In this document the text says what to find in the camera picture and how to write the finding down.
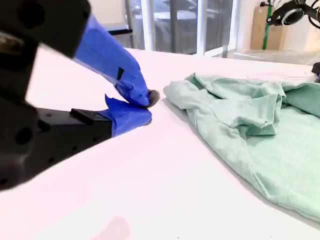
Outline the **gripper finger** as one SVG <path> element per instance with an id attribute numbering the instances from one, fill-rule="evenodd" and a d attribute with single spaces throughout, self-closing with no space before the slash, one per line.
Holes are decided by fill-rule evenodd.
<path id="1" fill-rule="evenodd" d="M 44 44 L 103 76 L 130 104 L 152 107 L 136 59 L 106 31 L 86 0 L 3 0 L 0 3 L 0 87 L 24 99 L 38 46 Z"/>
<path id="2" fill-rule="evenodd" d="M 109 97 L 105 103 L 107 109 L 101 111 L 38 110 L 38 172 L 152 121 L 152 114 L 146 108 Z"/>

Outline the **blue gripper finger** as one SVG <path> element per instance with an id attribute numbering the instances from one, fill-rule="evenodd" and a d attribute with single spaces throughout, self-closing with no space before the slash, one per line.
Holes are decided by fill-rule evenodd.
<path id="1" fill-rule="evenodd" d="M 314 63 L 311 72 L 316 75 L 316 83 L 320 83 L 320 63 Z"/>

